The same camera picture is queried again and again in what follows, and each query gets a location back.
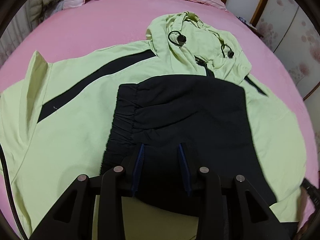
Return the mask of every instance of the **pink bed sheet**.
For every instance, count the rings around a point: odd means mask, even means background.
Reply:
[[[24,78],[28,62],[38,50],[48,62],[81,57],[96,49],[145,39],[150,22],[161,15],[191,11],[214,28],[231,32],[252,64],[252,74],[295,112],[307,149],[306,177],[318,181],[314,132],[307,109],[289,74],[276,56],[233,14],[185,0],[93,0],[56,13],[39,25],[0,69],[0,91]],[[0,180],[0,208],[14,225]],[[303,223],[313,212],[310,200]]]

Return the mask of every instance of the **mattress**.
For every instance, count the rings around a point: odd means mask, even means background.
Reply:
[[[269,48],[233,14],[208,5],[184,0],[93,0],[79,8],[60,11],[39,25],[5,62],[0,69],[0,91],[24,78],[35,50],[48,62],[81,57],[96,49],[144,40],[154,18],[182,11],[194,12],[205,23],[237,38],[252,64],[251,73],[296,114],[307,150],[306,178],[318,186],[314,132],[289,74]],[[1,210],[14,225],[2,180],[0,200]],[[302,223],[313,211],[308,200]]]

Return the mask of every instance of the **metal screw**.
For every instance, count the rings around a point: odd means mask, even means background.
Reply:
[[[87,179],[87,175],[81,174],[77,178],[79,181],[85,181]]]
[[[121,166],[116,166],[116,167],[113,168],[113,171],[114,171],[114,172],[121,172],[121,171],[123,171],[123,167],[121,167]]]
[[[201,173],[208,173],[208,172],[209,172],[209,169],[208,169],[207,167],[201,167],[201,168],[199,169],[199,171],[200,171]]]
[[[242,175],[237,175],[236,176],[236,180],[239,181],[239,182],[243,182],[243,181],[245,181],[245,177],[242,176]]]

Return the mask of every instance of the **pink quilt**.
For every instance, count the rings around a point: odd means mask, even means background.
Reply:
[[[35,50],[48,62],[81,57],[96,49],[144,40],[154,18],[183,11],[194,12],[214,28],[231,32],[252,64],[251,73],[295,112],[307,149],[306,177],[318,186],[314,132],[289,74],[265,44],[233,14],[208,5],[185,0],[93,0],[79,8],[60,11],[39,25],[5,62],[0,69],[0,91],[24,78]],[[2,179],[0,208],[14,225]],[[303,223],[313,210],[309,200]]]

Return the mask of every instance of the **black zipper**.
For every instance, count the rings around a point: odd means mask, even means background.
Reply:
[[[214,73],[210,69],[208,69],[207,63],[204,60],[202,60],[198,57],[195,57],[195,59],[196,59],[196,62],[199,66],[204,67],[207,77],[214,77]]]

